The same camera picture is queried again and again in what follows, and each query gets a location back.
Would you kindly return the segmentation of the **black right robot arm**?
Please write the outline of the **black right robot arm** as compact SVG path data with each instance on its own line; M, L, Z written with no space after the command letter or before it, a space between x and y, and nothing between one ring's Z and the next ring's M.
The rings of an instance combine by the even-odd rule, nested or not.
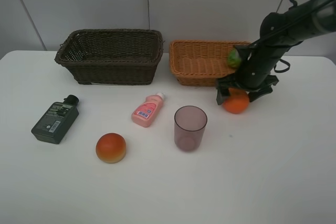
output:
M247 45L236 45L242 60L237 70L216 80L217 104L229 98L230 88L244 90L250 102L272 93L279 80L276 64L292 47L303 41L335 32L335 0L310 0L283 14L270 13L260 27L260 38Z

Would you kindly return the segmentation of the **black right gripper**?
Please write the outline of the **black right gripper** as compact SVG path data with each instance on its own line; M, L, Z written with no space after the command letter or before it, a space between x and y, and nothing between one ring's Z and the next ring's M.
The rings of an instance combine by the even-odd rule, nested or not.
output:
M255 49L253 61L240 64L234 73L216 80L218 105L230 97L229 88L248 92L249 102L273 92L272 86L276 86L279 80L270 73L284 55L285 47L260 45Z

